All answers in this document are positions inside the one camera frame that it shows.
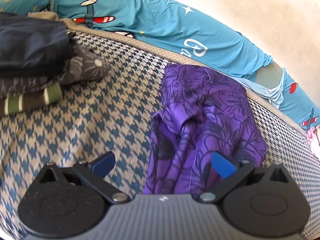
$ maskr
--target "stack of folded clothes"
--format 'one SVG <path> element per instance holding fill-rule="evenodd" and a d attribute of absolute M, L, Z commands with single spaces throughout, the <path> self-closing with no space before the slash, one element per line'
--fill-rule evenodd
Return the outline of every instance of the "stack of folded clothes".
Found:
<path fill-rule="evenodd" d="M 47 106 L 62 98 L 60 85 L 108 73 L 73 36 L 63 22 L 0 13 L 0 116 Z"/>

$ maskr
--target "ribbed gray surface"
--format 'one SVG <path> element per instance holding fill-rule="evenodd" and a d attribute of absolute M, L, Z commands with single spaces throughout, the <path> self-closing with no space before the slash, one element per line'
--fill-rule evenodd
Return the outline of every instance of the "ribbed gray surface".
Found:
<path fill-rule="evenodd" d="M 27 236 L 26 240 L 39 240 Z M 112 206 L 92 230 L 69 240 L 254 240 L 224 221 L 212 204 L 191 195 L 137 195 L 128 204 Z M 302 240 L 302 236 L 280 238 Z"/>

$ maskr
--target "pink cloth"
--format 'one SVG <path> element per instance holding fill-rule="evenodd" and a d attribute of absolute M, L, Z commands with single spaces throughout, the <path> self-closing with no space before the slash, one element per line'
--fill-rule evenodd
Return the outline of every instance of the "pink cloth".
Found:
<path fill-rule="evenodd" d="M 315 127 L 311 127 L 307 132 L 307 141 L 310 145 L 312 154 L 320 161 L 320 144 L 317 135 L 315 134 Z"/>

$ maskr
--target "light blue fabric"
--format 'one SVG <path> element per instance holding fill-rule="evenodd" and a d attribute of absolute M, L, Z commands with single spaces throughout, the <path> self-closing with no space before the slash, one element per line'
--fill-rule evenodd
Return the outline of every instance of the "light blue fabric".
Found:
<path fill-rule="evenodd" d="M 48 6 L 50 6 L 50 0 L 0 0 L 0 11 L 19 15 L 39 12 Z"/>
<path fill-rule="evenodd" d="M 233 77 L 233 79 L 237 80 L 244 87 L 250 88 L 262 98 L 267 99 L 268 102 L 273 106 L 275 106 L 276 108 L 279 108 L 279 106 L 282 104 L 284 100 L 282 95 L 283 85 L 284 85 L 284 72 L 282 73 L 282 78 L 279 82 L 279 85 L 277 85 L 275 88 L 272 88 L 272 89 L 267 89 L 246 78 Z"/>
<path fill-rule="evenodd" d="M 279 110 L 294 120 L 304 130 L 320 124 L 319 108 L 311 101 L 302 88 L 284 70 L 284 101 Z"/>
<path fill-rule="evenodd" d="M 20 1 L 11 0 L 12 5 L 5 6 L 0 0 L 0 8 L 27 14 L 37 11 L 35 6 L 50 4 L 49 0 Z M 135 33 L 138 40 L 191 57 L 230 76 L 251 75 L 272 62 L 271 56 L 242 34 L 173 0 L 91 0 L 93 4 L 80 6 L 84 1 L 55 0 L 54 7 L 60 18 L 86 17 L 84 24 L 93 29 Z M 97 17 L 108 22 L 98 23 Z"/>

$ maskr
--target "black jacket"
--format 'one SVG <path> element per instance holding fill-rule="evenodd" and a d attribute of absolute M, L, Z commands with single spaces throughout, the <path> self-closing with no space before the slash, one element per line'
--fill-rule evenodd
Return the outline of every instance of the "black jacket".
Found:
<path fill-rule="evenodd" d="M 0 13 L 0 78 L 55 76 L 70 57 L 62 22 Z"/>

